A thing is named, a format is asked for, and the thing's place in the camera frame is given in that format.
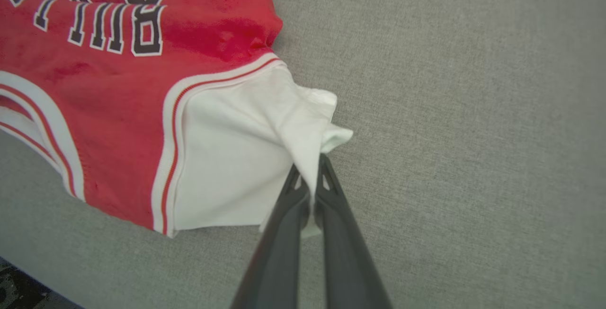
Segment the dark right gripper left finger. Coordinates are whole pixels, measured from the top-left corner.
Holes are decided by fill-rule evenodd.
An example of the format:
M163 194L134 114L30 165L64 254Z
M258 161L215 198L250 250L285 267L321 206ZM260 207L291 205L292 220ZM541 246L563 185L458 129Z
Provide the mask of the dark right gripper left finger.
M234 296L232 309L297 308L301 233L309 215L310 191L293 165Z

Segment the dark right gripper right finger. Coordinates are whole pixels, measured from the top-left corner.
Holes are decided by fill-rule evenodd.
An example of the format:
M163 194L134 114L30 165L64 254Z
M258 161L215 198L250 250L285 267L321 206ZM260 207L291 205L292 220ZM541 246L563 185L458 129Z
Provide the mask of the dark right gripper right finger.
M315 222L324 235L328 309L391 309L373 262L329 157L320 155Z

